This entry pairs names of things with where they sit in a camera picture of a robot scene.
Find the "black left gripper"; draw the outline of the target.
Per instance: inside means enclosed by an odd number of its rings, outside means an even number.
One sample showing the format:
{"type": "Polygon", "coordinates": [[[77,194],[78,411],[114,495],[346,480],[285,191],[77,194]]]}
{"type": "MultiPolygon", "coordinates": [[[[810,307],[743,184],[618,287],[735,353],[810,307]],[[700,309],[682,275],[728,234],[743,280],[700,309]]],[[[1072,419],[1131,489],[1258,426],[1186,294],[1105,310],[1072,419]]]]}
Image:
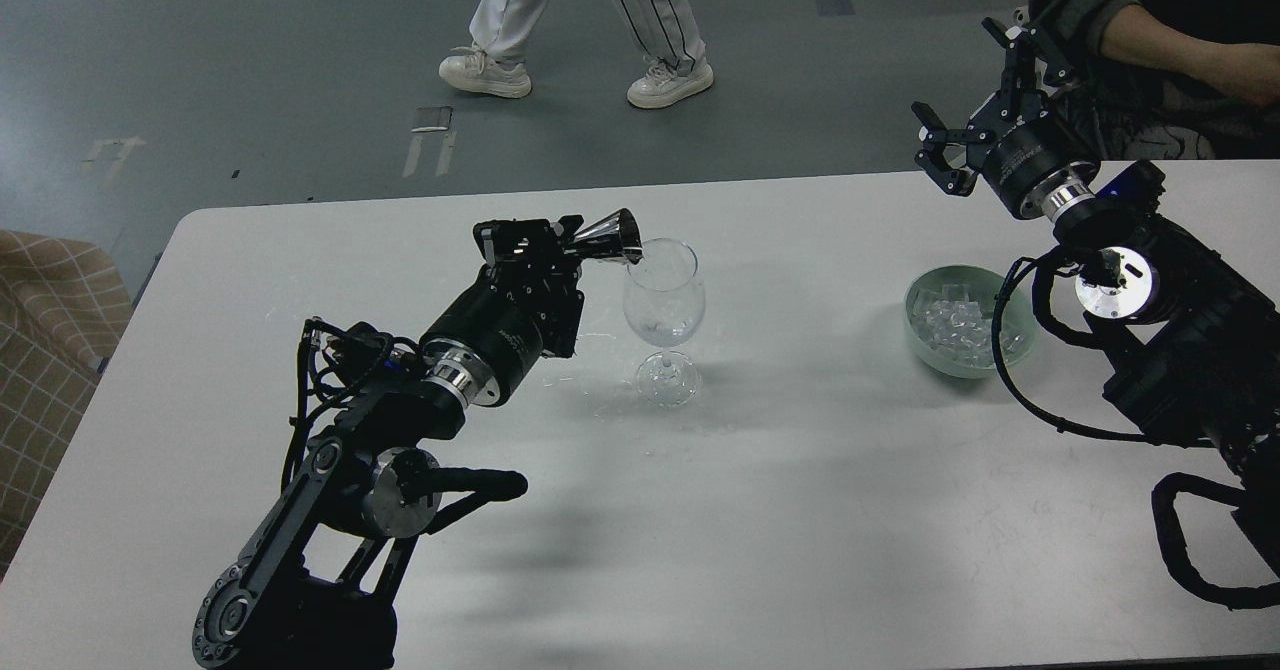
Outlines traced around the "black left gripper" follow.
{"type": "Polygon", "coordinates": [[[433,323],[421,350],[439,356],[465,347],[492,372],[506,404],[541,357],[572,357],[585,295],[576,234],[582,215],[532,220],[489,220],[474,225],[484,264],[477,279],[433,323]]]}

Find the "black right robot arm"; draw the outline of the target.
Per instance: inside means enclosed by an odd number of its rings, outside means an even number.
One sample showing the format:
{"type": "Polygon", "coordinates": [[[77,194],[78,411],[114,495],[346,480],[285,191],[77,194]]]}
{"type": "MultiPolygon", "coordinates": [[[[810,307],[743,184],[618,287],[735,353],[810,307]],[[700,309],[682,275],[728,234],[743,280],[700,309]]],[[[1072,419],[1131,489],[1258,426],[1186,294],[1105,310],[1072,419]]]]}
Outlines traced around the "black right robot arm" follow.
{"type": "Polygon", "coordinates": [[[1134,161],[1093,190],[1100,156],[1064,120],[1053,91],[1076,79],[1053,38],[1030,23],[983,28],[1004,51],[998,87],[961,127],[925,102],[916,164],[947,195],[984,181],[1018,220],[1046,218],[1055,246],[1020,257],[995,297],[992,332],[1030,278],[1038,325],[1105,354],[1103,400],[1134,424],[1126,442],[1213,448],[1238,478],[1185,473],[1151,493],[1158,550],[1190,594],[1230,610],[1271,609],[1276,584],[1226,587],[1194,568],[1175,509],[1180,494],[1228,506],[1258,556],[1277,568],[1279,316],[1275,302],[1221,255],[1162,217],[1164,173],[1134,161]]]}

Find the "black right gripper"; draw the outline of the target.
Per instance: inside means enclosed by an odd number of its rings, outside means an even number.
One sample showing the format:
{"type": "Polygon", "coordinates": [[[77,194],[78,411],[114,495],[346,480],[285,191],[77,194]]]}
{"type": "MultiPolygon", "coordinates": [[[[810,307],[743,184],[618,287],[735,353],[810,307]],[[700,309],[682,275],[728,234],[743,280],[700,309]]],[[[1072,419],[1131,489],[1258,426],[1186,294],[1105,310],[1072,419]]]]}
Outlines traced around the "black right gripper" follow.
{"type": "Polygon", "coordinates": [[[948,196],[966,197],[983,179],[1011,217],[1036,219],[1043,215],[1044,182],[1066,172],[1096,177],[1096,152],[1056,114],[1080,72],[1033,23],[987,17],[980,26],[1004,50],[998,88],[964,127],[948,128],[928,102],[911,102],[922,124],[915,163],[948,196]]]}

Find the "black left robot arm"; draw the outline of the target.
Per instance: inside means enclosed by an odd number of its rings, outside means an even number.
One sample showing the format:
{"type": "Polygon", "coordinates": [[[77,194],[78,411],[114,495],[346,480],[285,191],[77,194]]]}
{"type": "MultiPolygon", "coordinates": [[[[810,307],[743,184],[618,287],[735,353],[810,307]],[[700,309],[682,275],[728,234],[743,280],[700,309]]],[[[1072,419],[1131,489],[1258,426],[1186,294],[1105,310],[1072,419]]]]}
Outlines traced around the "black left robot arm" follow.
{"type": "Polygon", "coordinates": [[[476,224],[484,263],[420,339],[312,318],[296,357],[282,492],[214,582],[191,651],[205,669],[389,669],[396,594],[421,535],[522,496],[517,471],[444,468],[472,406],[506,404],[540,357],[571,357],[588,259],[643,257],[631,211],[591,225],[476,224]]]}

